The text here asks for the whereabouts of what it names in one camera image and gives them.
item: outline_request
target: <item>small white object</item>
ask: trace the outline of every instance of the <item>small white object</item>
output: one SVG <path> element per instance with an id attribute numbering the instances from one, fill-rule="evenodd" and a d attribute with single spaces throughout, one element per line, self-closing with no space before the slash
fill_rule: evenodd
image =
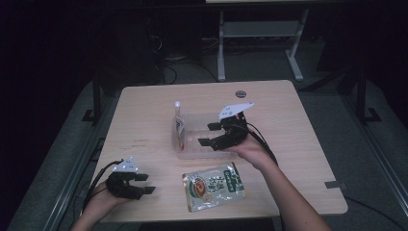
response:
<path id="1" fill-rule="evenodd" d="M 219 119 L 227 118 L 234 116 L 240 112 L 245 111 L 246 109 L 254 106 L 254 102 L 244 103 L 244 104 L 234 104 L 225 106 L 222 111 L 218 114 Z"/>
<path id="2" fill-rule="evenodd" d="M 113 169 L 113 171 L 118 172 L 138 172 L 138 170 L 133 157 L 129 157 Z"/>
<path id="3" fill-rule="evenodd" d="M 176 114 L 179 116 L 180 115 L 180 107 L 181 107 L 181 103 L 180 101 L 176 101 L 174 103 L 174 110 L 176 112 Z"/>

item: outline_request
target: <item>wire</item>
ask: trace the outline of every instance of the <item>wire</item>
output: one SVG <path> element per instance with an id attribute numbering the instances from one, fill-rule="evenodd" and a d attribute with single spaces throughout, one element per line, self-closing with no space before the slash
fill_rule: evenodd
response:
<path id="1" fill-rule="evenodd" d="M 261 136 L 262 140 L 264 140 L 264 142 L 267 142 L 264 138 L 264 136 L 262 136 L 261 132 L 258 130 L 258 128 L 256 128 L 254 125 L 252 125 L 251 123 L 246 123 L 247 125 L 251 126 L 252 128 L 254 128 L 258 134 Z"/>
<path id="2" fill-rule="evenodd" d="M 103 167 L 103 168 L 99 171 L 99 173 L 96 175 L 95 179 L 93 179 L 93 182 L 92 182 L 92 184 L 91 184 L 90 187 L 89 187 L 89 190 L 88 190 L 88 193 L 87 193 L 87 197 L 85 197 L 84 205 L 83 205 L 83 207 L 82 207 L 82 210 L 85 210 L 85 208 L 87 207 L 87 205 L 88 205 L 90 199 L 92 198 L 93 190 L 95 189 L 96 184 L 98 183 L 99 179 L 102 177 L 103 173 L 105 173 L 106 169 L 108 169 L 108 167 L 110 167 L 110 166 L 112 166 L 112 165 L 119 165 L 119 164 L 122 163 L 122 162 L 123 162 L 123 160 L 111 162 L 111 163 L 109 163 L 107 166 Z"/>
<path id="3" fill-rule="evenodd" d="M 226 125 L 226 126 L 224 125 L 224 127 L 236 127 L 236 128 L 240 128 L 240 129 L 244 130 L 245 132 L 249 133 L 265 149 L 265 151 L 268 153 L 268 155 L 272 159 L 272 161 L 274 163 L 276 163 L 277 166 L 279 166 L 275 155 L 273 154 L 272 150 L 270 150 L 269 145 L 265 141 L 265 139 L 259 137 L 255 132 L 253 132 L 253 131 L 251 131 L 251 130 L 249 130 L 247 128 L 241 127 L 240 125 L 237 125 L 237 124 Z"/>
<path id="4" fill-rule="evenodd" d="M 169 85 L 174 84 L 174 83 L 176 82 L 176 80 L 177 80 L 177 71 L 176 71 L 175 69 L 171 68 L 171 67 L 168 66 L 168 65 L 163 66 L 163 68 L 167 68 L 167 69 L 170 69 L 171 71 L 173 71 L 173 73 L 174 73 L 174 79 L 173 79 L 170 83 L 168 83 L 168 84 L 169 84 Z M 164 74 L 163 74 L 163 81 L 165 82 L 165 84 L 167 84 L 166 76 L 165 76 Z"/>
<path id="5" fill-rule="evenodd" d="M 81 193 L 81 191 L 84 189 L 84 186 L 87 185 L 88 183 L 90 183 L 90 180 L 85 182 L 82 186 L 81 186 L 81 190 L 79 190 L 79 193 Z M 72 202 L 72 222 L 69 225 L 68 230 L 71 230 L 72 225 L 74 225 L 75 222 L 75 218 L 76 218 L 76 214 L 75 214 L 75 204 L 76 204 L 76 200 L 78 199 L 79 194 L 77 194 Z"/>
<path id="6" fill-rule="evenodd" d="M 105 138 L 99 138 L 98 143 L 97 143 L 96 146 L 93 148 L 92 153 L 90 154 L 90 157 L 89 157 L 89 159 L 88 159 L 88 162 L 87 162 L 86 166 L 84 167 L 84 169 L 82 169 L 82 172 L 81 172 L 81 175 L 80 175 L 79 179 L 82 179 L 82 178 L 84 177 L 85 171 L 87 170 L 87 168 L 88 168 L 90 162 L 94 161 L 92 158 L 94 158 L 95 155 L 96 155 L 99 151 L 102 150 L 103 144 L 101 145 L 101 142 L 104 141 L 104 140 L 105 140 Z M 84 185 L 81 187 L 81 190 L 82 190 L 82 189 L 84 188 L 84 186 L 85 186 L 87 183 L 89 183 L 89 182 L 90 182 L 90 180 L 89 180 L 88 182 L 84 183 Z M 75 186 L 75 191 L 78 190 L 79 183 L 80 183 L 80 180 L 77 182 L 77 184 L 76 184 L 76 186 Z M 74 218 L 75 218 L 75 202 L 76 202 L 76 199 L 77 199 L 77 197 L 75 197 L 75 198 L 73 199 L 73 201 L 71 201 L 72 198 L 70 198 L 70 201 L 69 201 L 69 203 L 71 203 L 71 202 L 73 203 L 73 206 L 72 206 L 72 207 L 73 207 L 73 211 L 74 211 L 74 212 L 73 212 L 73 213 L 74 213 Z"/>
<path id="7" fill-rule="evenodd" d="M 108 188 L 105 188 L 105 189 L 103 189 L 103 190 L 100 190 L 100 191 L 94 193 L 90 198 L 93 198 L 93 197 L 96 196 L 97 194 L 102 193 L 103 191 L 105 191 L 105 190 L 107 190 L 107 189 L 108 189 Z"/>
<path id="8" fill-rule="evenodd" d="M 167 57 L 165 58 L 165 60 L 173 63 L 173 62 L 179 62 L 179 61 L 185 60 L 186 58 L 187 56 L 182 55 L 182 56 L 177 56 L 177 57 Z"/>
<path id="9" fill-rule="evenodd" d="M 398 222 L 396 222 L 396 220 L 394 220 L 394 219 L 391 218 L 390 216 L 384 214 L 383 212 L 381 212 L 381 211 L 379 211 L 379 210 L 377 210 L 377 209 L 371 207 L 370 205 L 367 205 L 367 204 L 365 204 L 365 203 L 363 203 L 363 202 L 360 202 L 360 201 L 358 201 L 358 200 L 356 200 L 356 199 L 353 199 L 353 198 L 350 198 L 350 197 L 348 197 L 348 196 L 345 196 L 344 198 L 347 199 L 347 200 L 349 200 L 349 201 L 352 201 L 352 202 L 354 202 L 354 203 L 356 203 L 356 204 L 359 204 L 359 205 L 361 205 L 361 206 L 363 206 L 363 207 L 366 207 L 366 208 L 368 208 L 368 209 L 370 209 L 370 210 L 373 210 L 375 213 L 377 213 L 377 214 L 383 216 L 384 218 L 388 219 L 388 220 L 389 220 L 390 222 L 392 222 L 395 226 L 397 226 L 400 230 L 406 231 L 406 229 L 404 229 L 404 227 L 402 227 L 402 225 L 400 225 Z"/>
<path id="10" fill-rule="evenodd" d="M 157 36 L 150 36 L 150 38 L 151 39 L 157 39 L 159 41 L 159 47 L 152 50 L 154 53 L 158 53 L 160 51 L 160 49 L 162 49 L 162 46 L 163 46 L 162 39 L 160 37 L 157 37 Z"/>
<path id="11" fill-rule="evenodd" d="M 203 48 L 203 53 L 206 53 L 207 51 L 211 51 L 212 49 L 216 48 L 218 45 L 218 38 L 204 38 L 203 41 L 207 41 L 207 40 L 214 40 L 214 42 L 210 45 L 208 45 L 207 47 Z"/>
<path id="12" fill-rule="evenodd" d="M 219 82 L 219 80 L 218 80 L 217 77 L 213 74 L 213 72 L 211 72 L 211 70 L 210 70 L 209 68 L 205 67 L 205 66 L 202 65 L 202 64 L 196 64 L 196 63 L 193 63 L 193 62 L 184 62 L 184 63 L 173 63 L 172 65 L 176 65 L 176 64 L 194 64 L 194 65 L 198 65 L 198 66 L 200 66 L 201 68 L 207 70 L 207 71 L 211 74 L 211 76 L 213 77 L 213 79 L 216 81 L 216 83 Z"/>

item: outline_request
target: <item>food package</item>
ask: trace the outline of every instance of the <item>food package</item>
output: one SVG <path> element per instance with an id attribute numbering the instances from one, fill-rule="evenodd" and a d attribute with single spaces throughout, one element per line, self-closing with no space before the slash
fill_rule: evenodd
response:
<path id="1" fill-rule="evenodd" d="M 245 198 L 245 190 L 233 162 L 185 173 L 183 183 L 191 213 Z"/>

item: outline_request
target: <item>wrist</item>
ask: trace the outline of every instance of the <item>wrist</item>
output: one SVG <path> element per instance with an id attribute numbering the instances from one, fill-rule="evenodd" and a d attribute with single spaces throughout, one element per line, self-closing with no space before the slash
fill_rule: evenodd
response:
<path id="1" fill-rule="evenodd" d="M 261 172 L 264 172 L 266 170 L 271 170 L 272 168 L 277 167 L 276 163 L 273 162 L 273 160 L 269 156 L 265 156 L 260 160 L 259 164 L 256 166 L 257 169 L 259 169 Z"/>

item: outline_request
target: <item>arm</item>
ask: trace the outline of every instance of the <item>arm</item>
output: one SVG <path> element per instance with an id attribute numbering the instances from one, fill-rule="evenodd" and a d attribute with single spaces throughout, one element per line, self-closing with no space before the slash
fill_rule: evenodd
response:
<path id="1" fill-rule="evenodd" d="M 237 152 L 261 171 L 288 230 L 331 230 L 254 138 L 248 136 L 227 150 Z"/>
<path id="2" fill-rule="evenodd" d="M 114 196 L 107 190 L 105 182 L 100 183 L 93 191 L 92 199 L 71 231 L 92 230 L 99 220 L 104 218 L 117 205 L 126 201 L 130 201 L 130 199 Z"/>

